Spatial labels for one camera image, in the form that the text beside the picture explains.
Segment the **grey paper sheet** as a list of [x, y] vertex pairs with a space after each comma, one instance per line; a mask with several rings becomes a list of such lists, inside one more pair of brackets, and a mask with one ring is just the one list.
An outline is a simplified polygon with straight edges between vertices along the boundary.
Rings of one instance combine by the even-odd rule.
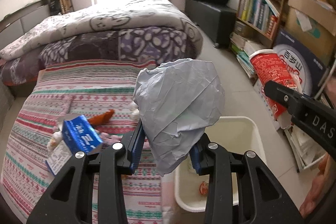
[[171, 173], [224, 111], [224, 89], [210, 61], [179, 59], [143, 69], [133, 93], [157, 172]]

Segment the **upper Ganten water box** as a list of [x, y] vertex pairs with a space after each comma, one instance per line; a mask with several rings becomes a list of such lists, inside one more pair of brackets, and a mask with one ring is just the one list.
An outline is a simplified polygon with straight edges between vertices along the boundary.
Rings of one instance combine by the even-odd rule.
[[273, 50], [290, 73], [297, 75], [303, 92], [315, 96], [328, 72], [323, 62], [299, 40], [280, 29]]

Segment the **purple patterned blanket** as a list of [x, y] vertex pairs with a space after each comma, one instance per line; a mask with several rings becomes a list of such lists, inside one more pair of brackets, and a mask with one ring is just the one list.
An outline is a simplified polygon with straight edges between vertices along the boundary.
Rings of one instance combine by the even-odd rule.
[[11, 61], [1, 61], [1, 80], [15, 86], [37, 79], [49, 65], [78, 60], [117, 60], [141, 63], [197, 57], [187, 34], [170, 27], [130, 28], [80, 34], [38, 47]]

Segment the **brown cardboard box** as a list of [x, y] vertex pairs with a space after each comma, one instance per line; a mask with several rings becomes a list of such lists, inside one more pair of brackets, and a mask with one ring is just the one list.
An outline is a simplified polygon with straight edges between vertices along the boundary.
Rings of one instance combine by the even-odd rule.
[[325, 65], [335, 51], [335, 12], [314, 0], [288, 0], [285, 30]]

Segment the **white tissue ball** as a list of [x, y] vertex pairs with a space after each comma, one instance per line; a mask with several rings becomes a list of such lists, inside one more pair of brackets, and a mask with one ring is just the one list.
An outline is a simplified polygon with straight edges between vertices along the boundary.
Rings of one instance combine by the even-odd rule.
[[139, 121], [139, 109], [135, 102], [129, 104], [130, 118], [134, 121]]

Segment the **red paper cup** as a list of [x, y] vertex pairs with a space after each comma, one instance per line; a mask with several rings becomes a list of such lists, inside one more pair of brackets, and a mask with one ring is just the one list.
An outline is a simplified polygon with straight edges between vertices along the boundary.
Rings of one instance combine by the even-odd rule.
[[249, 60], [261, 82], [261, 95], [266, 100], [273, 114], [273, 119], [278, 122], [282, 129], [286, 129], [291, 125], [291, 117], [288, 111], [284, 106], [266, 96], [264, 86], [268, 81], [274, 81], [298, 91], [293, 76], [288, 72], [286, 65], [274, 50], [258, 50], [250, 55]]

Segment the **blue milk carton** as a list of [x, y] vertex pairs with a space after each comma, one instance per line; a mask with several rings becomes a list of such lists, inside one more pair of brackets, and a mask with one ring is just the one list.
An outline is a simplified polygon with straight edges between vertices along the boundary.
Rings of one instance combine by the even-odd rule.
[[66, 114], [58, 119], [57, 127], [63, 140], [46, 159], [46, 166], [53, 176], [76, 153], [90, 155], [101, 151], [103, 142], [84, 115]]

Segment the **black storage bench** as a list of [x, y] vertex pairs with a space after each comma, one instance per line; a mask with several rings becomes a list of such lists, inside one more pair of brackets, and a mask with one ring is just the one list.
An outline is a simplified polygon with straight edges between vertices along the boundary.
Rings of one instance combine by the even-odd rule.
[[228, 48], [236, 22], [236, 10], [212, 3], [185, 0], [185, 14], [214, 42], [216, 48]]

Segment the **pink fuzzy strip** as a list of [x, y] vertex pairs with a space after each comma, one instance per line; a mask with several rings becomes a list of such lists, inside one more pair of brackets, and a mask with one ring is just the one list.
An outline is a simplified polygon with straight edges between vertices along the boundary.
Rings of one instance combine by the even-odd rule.
[[100, 139], [102, 140], [102, 142], [104, 143], [104, 145], [112, 145], [116, 142], [120, 142], [121, 139], [122, 139], [122, 136], [108, 134], [106, 132], [99, 132], [98, 131], [97, 134], [100, 137]]

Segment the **stack of books on floor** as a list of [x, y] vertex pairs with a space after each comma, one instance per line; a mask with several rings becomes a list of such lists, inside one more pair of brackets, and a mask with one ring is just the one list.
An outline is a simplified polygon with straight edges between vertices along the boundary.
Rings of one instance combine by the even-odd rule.
[[256, 72], [249, 60], [250, 55], [258, 50], [264, 50], [261, 43], [244, 38], [235, 32], [230, 34], [229, 49], [235, 54], [238, 63], [241, 65], [249, 79], [257, 79]]

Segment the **orange peel piece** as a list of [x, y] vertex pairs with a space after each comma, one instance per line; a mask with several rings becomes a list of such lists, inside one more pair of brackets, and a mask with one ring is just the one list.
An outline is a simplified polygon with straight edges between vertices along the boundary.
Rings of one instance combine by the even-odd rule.
[[109, 111], [107, 111], [103, 114], [96, 115], [96, 116], [93, 116], [93, 117], [89, 118], [88, 122], [92, 126], [104, 125], [104, 124], [108, 123], [108, 121], [112, 118], [113, 114], [114, 114], [114, 110], [109, 110]]

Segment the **striped patterned bed mat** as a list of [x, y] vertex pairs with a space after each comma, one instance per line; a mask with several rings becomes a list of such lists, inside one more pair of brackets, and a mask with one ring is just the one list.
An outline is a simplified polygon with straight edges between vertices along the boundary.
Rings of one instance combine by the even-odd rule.
[[154, 61], [50, 65], [7, 141], [1, 190], [20, 223], [161, 223], [161, 178], [133, 93]]

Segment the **grey bed headboard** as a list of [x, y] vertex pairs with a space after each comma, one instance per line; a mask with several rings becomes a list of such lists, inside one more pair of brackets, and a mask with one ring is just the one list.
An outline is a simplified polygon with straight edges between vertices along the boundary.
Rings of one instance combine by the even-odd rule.
[[1, 48], [20, 38], [50, 16], [48, 0], [33, 2], [1, 20]]

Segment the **white grey cartoon quilt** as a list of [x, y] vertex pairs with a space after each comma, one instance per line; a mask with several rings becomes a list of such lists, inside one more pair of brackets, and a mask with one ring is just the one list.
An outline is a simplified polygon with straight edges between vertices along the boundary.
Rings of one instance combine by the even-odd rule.
[[93, 5], [64, 15], [49, 16], [1, 49], [1, 59], [10, 61], [37, 47], [90, 32], [143, 27], [171, 27], [183, 31], [197, 55], [203, 37], [199, 28], [168, 0], [133, 0], [113, 8]]

